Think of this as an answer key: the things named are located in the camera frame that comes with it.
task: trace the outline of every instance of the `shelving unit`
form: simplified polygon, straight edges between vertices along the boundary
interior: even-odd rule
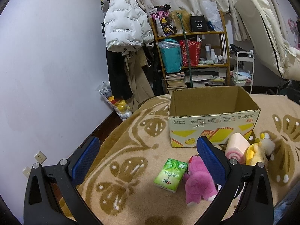
[[[207,65],[198,65],[195,67],[191,67],[193,68],[208,68],[208,67],[226,67],[227,71],[226,71],[226,80],[225,80],[225,85],[229,85],[230,83],[230,63],[229,63],[229,45],[228,45],[228,38],[227,38],[227,31],[226,31],[226,26],[225,26],[225,20],[224,20],[224,15],[222,11],[219,11],[220,16],[221,16],[221,20],[222,20],[222,25],[224,28],[224,31],[205,31],[205,32],[191,32],[191,33],[186,33],[187,37],[190,36],[195,36],[195,35],[219,35],[219,39],[220,39],[220,45],[216,45],[216,46],[212,46],[213,49],[220,49],[221,50],[221,54],[223,56],[226,56],[227,58],[227,63],[226,64],[207,64]],[[166,38],[174,38],[174,37],[183,37],[183,34],[175,34],[175,35],[170,35],[168,37],[159,37],[158,33],[157,33],[157,28],[156,25],[154,24],[153,20],[151,19],[151,27],[154,33],[154,38],[156,43],[160,42],[163,39]],[[162,72],[163,72],[163,80],[166,86],[166,89],[168,89],[168,85],[167,85],[167,81],[166,81],[166,70],[164,67],[164,63],[161,57],[161,51],[158,48],[158,54],[159,54],[159,58],[160,58],[160,64],[161,64],[161,68],[162,68]],[[188,70],[188,67],[181,67],[182,70]]]
[[[247,58],[247,57],[239,57],[240,54],[251,54],[252,57],[251,58]],[[254,58],[254,54],[252,52],[238,52],[235,55],[231,55],[231,58],[236,60],[236,74],[239,75],[239,62],[250,62],[252,63],[252,83],[246,83],[246,81],[238,81],[236,79],[234,79],[233,77],[231,77],[231,80],[233,82],[233,84],[235,84],[236,86],[251,86],[251,89],[250,89],[250,94],[252,93],[252,87],[253,87],[253,77],[254,77],[254,61],[255,61],[255,58]]]

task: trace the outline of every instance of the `rolled pink towel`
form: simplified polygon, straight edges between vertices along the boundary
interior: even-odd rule
[[[244,138],[244,136],[242,136],[240,133],[235,133],[232,136],[230,136],[228,140],[225,156],[228,159],[236,159],[240,164],[245,164],[245,154],[249,146],[250,144]]]

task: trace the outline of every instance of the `blue gripper pad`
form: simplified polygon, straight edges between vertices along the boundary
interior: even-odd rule
[[[74,186],[83,183],[86,174],[88,173],[93,161],[99,153],[99,150],[100,141],[95,137],[72,169],[72,184]]]
[[[226,182],[226,170],[223,164],[219,161],[219,158],[212,151],[211,147],[215,148],[206,137],[198,138],[197,151],[200,157],[202,158],[214,182],[223,186]]]

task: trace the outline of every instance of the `white fluffy pom-pom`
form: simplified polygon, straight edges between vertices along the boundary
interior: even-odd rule
[[[266,156],[269,156],[272,154],[272,152],[274,151],[275,149],[275,144],[273,141],[271,141],[270,139],[262,139],[261,140],[262,142],[262,146],[265,150],[265,154]]]

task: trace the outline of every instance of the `open cardboard box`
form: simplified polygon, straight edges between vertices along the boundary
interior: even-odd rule
[[[172,91],[169,127],[172,147],[195,147],[200,136],[226,144],[234,133],[249,139],[260,108],[240,86]]]

